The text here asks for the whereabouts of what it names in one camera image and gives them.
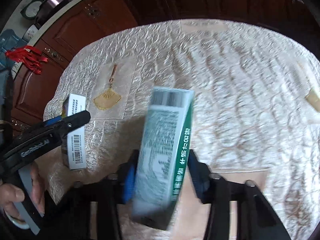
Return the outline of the person's left hand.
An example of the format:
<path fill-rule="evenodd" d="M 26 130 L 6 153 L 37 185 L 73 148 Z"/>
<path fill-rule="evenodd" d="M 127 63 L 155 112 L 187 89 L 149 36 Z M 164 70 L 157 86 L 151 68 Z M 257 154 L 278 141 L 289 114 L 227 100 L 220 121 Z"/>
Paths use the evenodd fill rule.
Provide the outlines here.
<path fill-rule="evenodd" d="M 44 192 L 45 183 L 44 179 L 39 174 L 39 167 L 37 163 L 33 162 L 30 168 L 30 176 L 32 180 L 31 200 L 36 205 L 39 213 L 44 215 Z M 22 189 L 12 184 L 1 185 L 1 208 L 4 210 L 7 216 L 14 221 L 24 223 L 24 219 L 16 209 L 14 203 L 20 203 L 24 201 L 24 192 Z"/>

